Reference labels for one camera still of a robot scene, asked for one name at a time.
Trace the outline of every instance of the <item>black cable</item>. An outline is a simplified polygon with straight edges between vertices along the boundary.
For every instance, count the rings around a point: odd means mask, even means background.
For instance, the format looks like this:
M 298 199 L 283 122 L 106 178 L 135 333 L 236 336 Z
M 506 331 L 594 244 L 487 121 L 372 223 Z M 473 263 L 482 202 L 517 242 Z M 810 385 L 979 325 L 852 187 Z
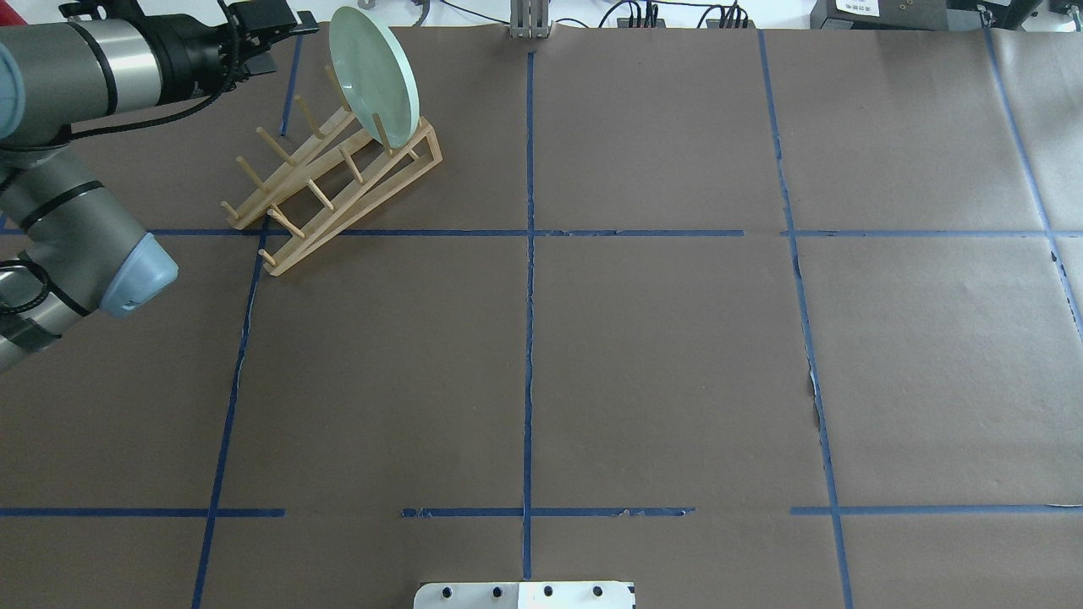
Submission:
M 53 280 L 49 276 L 49 271 L 47 271 L 41 264 L 32 262 L 30 260 L 4 260 L 0 262 L 0 271 L 6 271 L 8 269 L 26 269 L 30 272 L 36 280 L 41 283 L 41 291 L 34 297 L 29 302 L 24 302 L 16 307 L 10 307 L 6 302 L 0 299 L 0 315 L 17 315 L 18 313 L 25 313 L 30 309 L 34 309 L 38 304 L 41 304 L 49 298 L 49 293 L 53 287 Z
M 585 24 L 585 23 L 580 22 L 579 20 L 573 20 L 572 17 L 564 17 L 564 18 L 560 18 L 560 20 L 557 20 L 557 21 L 556 21 L 556 22 L 553 22 L 553 23 L 563 23 L 563 22 L 569 22 L 569 23 L 577 23 L 577 24 L 582 25 L 583 27 L 590 27 L 589 25 L 587 25 L 587 24 Z
M 452 3 L 451 3 L 451 2 L 448 2 L 447 0 L 440 0 L 440 2 L 441 2 L 441 3 L 443 3 L 443 4 L 447 4 L 448 7 L 451 7 L 451 8 L 455 9 L 455 10 L 457 10 L 457 11 L 462 11 L 464 13 L 470 13 L 471 15 L 473 15 L 473 16 L 475 16 L 475 17 L 481 17 L 481 18 L 483 18 L 483 20 L 488 20 L 488 21 L 491 21 L 491 22 L 496 22 L 496 23 L 503 23 L 504 25 L 511 25 L 510 23 L 508 23 L 508 22 L 506 22 L 506 21 L 504 21 L 504 20 L 498 20 L 498 18 L 496 18 L 496 17 L 491 17 L 491 16 L 488 16 L 488 15 L 483 15 L 483 14 L 481 14 L 481 13 L 478 13 L 478 12 L 474 12 L 474 11 L 471 11 L 470 9 L 464 9 L 462 7 L 458 7 L 458 5 L 456 5 L 456 4 L 452 4 Z
M 720 13 L 718 17 L 719 23 L 726 18 L 726 7 L 722 7 L 721 4 L 712 4 L 706 11 L 703 12 L 703 16 L 700 17 L 700 23 L 695 24 L 696 29 L 703 27 L 703 22 L 707 21 L 707 15 L 709 15 L 710 11 L 714 11 L 715 9 L 718 9 L 718 12 Z
M 605 25 L 605 20 L 608 20 L 609 16 L 613 14 L 613 11 L 615 11 L 617 9 L 617 7 L 619 7 L 622 4 L 631 4 L 632 7 L 636 8 L 636 12 L 635 12 L 636 16 L 635 17 L 632 17 L 631 9 L 628 9 L 628 26 L 629 27 L 631 26 L 631 22 L 632 22 L 634 18 L 636 21 L 639 21 L 639 20 L 643 18 L 642 8 L 639 5 L 639 2 L 636 2 L 634 0 L 621 0 L 616 4 L 613 4 L 612 7 L 610 7 L 609 11 L 605 11 L 605 14 L 602 15 L 602 21 L 598 22 L 598 27 L 604 26 Z
M 173 122 L 174 120 L 180 120 L 192 116 L 193 114 L 206 108 L 207 106 L 214 103 L 223 93 L 230 90 L 236 82 L 237 68 L 240 66 L 240 33 L 237 30 L 237 24 L 233 21 L 233 15 L 230 14 L 230 9 L 225 5 L 225 0 L 218 0 L 219 8 L 222 9 L 222 14 L 225 15 L 225 28 L 230 33 L 230 67 L 225 74 L 225 78 L 222 79 L 222 85 L 219 86 L 218 91 L 214 91 L 211 96 L 199 102 L 198 104 L 183 109 L 181 112 L 171 114 L 169 116 L 164 116 L 161 118 L 152 118 L 148 120 L 140 120 L 138 122 L 129 122 L 127 125 L 116 125 L 113 127 L 99 127 L 97 129 L 90 129 L 87 131 L 80 131 L 79 133 L 73 133 L 70 137 L 71 141 L 80 140 L 82 138 L 90 138 L 92 135 L 104 135 L 106 133 L 120 133 L 123 131 L 134 131 L 135 129 L 144 129 L 146 127 L 157 127 L 159 125 L 166 125 L 168 122 Z
M 432 2 L 430 0 L 414 0 L 414 4 L 421 7 L 421 16 L 410 27 L 421 27 L 425 24 L 425 20 L 429 18 L 429 10 L 432 9 Z

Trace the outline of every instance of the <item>light green plate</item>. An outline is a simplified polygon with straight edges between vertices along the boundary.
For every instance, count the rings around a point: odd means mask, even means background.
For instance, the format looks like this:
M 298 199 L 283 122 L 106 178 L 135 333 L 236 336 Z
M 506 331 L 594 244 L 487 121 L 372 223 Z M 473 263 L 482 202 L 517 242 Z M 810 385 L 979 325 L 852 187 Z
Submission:
M 350 109 L 377 140 L 373 114 L 380 115 L 390 142 L 400 148 L 417 129 L 419 103 L 414 70 L 388 26 L 351 7 L 331 17 L 331 62 Z

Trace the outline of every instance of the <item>electrical cable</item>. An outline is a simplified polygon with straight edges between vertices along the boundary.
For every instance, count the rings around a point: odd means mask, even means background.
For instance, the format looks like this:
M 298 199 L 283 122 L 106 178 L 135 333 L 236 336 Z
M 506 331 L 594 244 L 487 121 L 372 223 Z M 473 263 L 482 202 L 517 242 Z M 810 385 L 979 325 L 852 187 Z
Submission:
M 557 20 L 557 21 L 556 21 L 556 22 L 553 22 L 553 23 L 564 23 L 564 22 L 567 22 L 567 23 L 577 23 L 577 24 L 582 25 L 583 27 L 590 27 L 589 25 L 587 25 L 587 24 L 585 24 L 585 23 L 580 22 L 579 20 L 574 20 L 574 18 L 572 18 L 572 17 L 563 17 L 563 18 L 559 18 L 559 20 Z
M 429 18 L 429 11 L 432 9 L 432 2 L 431 0 L 414 0 L 414 4 L 421 7 L 421 16 L 419 16 L 410 27 L 421 27 L 421 25 L 425 24 L 425 20 Z
M 715 9 L 718 9 L 718 12 L 720 13 L 718 17 L 719 23 L 726 18 L 726 7 L 722 7 L 721 4 L 712 4 L 706 11 L 703 12 L 703 16 L 700 17 L 700 23 L 695 24 L 696 29 L 703 27 L 703 22 L 707 21 L 707 15 L 709 15 L 710 11 L 714 11 Z
M 488 16 L 488 15 L 483 15 L 483 14 L 481 14 L 481 13 L 478 13 L 478 12 L 474 12 L 474 11 L 471 11 L 470 9 L 464 9 L 462 7 L 459 7 L 459 5 L 456 5 L 456 4 L 452 4 L 452 3 L 451 3 L 451 2 L 448 2 L 447 0 L 440 0 L 440 2 L 441 2 L 442 4 L 447 4 L 448 7 L 451 7 L 451 8 L 455 9 L 455 10 L 457 10 L 457 11 L 462 11 L 464 13 L 469 13 L 469 14 L 471 14 L 471 15 L 475 16 L 475 17 L 481 17 L 481 18 L 483 18 L 483 20 L 488 20 L 488 21 L 491 21 L 491 22 L 496 22 L 496 23 L 500 23 L 500 24 L 504 24 L 504 25 L 511 25 L 510 23 L 508 23 L 508 22 L 506 22 L 506 21 L 504 21 L 504 20 L 498 20 L 498 18 L 496 18 L 496 17 L 491 17 L 491 16 Z
M 206 108 L 207 106 L 214 103 L 223 93 L 230 90 L 230 87 L 236 83 L 237 68 L 242 65 L 240 63 L 240 33 L 237 29 L 236 22 L 233 21 L 233 15 L 230 13 L 230 9 L 225 5 L 225 0 L 218 0 L 219 8 L 222 9 L 222 14 L 225 15 L 225 28 L 230 33 L 230 67 L 225 74 L 225 78 L 222 79 L 222 83 L 219 86 L 218 90 L 211 94 L 211 96 L 199 102 L 198 104 L 183 109 L 181 112 L 171 114 L 169 116 L 164 116 L 161 118 L 152 118 L 148 120 L 140 120 L 138 122 L 128 122 L 126 125 L 116 125 L 113 127 L 100 127 L 97 129 L 89 129 L 87 131 L 80 131 L 78 133 L 73 133 L 69 141 L 81 140 L 82 138 L 90 138 L 92 135 L 104 135 L 106 133 L 120 133 L 123 131 L 134 131 L 135 129 L 144 129 L 146 127 L 157 127 L 159 125 L 166 125 L 168 122 L 173 122 L 174 120 L 180 120 L 192 116 L 193 114 Z
M 636 22 L 639 22 L 640 20 L 643 18 L 642 8 L 639 5 L 639 2 L 636 2 L 634 0 L 621 0 L 616 4 L 613 4 L 612 7 L 610 7 L 609 11 L 605 11 L 605 14 L 602 15 L 602 21 L 598 22 L 598 27 L 603 27 L 605 25 L 605 20 L 608 20 L 609 16 L 613 14 L 613 11 L 615 11 L 617 9 L 617 7 L 619 7 L 622 4 L 631 4 L 632 7 L 636 8 L 635 17 L 632 17 L 632 11 L 631 11 L 631 9 L 630 8 L 628 9 L 628 25 L 629 26 L 631 25 L 632 20 L 635 20 Z

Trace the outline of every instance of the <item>metal bracket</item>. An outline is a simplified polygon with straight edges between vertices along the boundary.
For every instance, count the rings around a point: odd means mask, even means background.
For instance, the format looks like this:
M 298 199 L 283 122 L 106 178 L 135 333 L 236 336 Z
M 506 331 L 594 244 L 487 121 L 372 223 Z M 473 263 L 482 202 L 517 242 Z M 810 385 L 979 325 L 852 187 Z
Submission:
M 425 584 L 414 609 L 635 609 L 627 582 Z
M 549 0 L 511 0 L 511 23 L 514 38 L 549 38 Z

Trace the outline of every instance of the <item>white label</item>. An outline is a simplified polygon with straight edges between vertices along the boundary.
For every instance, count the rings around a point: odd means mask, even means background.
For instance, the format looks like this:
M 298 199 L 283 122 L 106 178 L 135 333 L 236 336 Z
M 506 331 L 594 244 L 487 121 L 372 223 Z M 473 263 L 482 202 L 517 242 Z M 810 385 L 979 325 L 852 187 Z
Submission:
M 879 16 L 879 0 L 835 0 L 835 8 L 854 15 Z

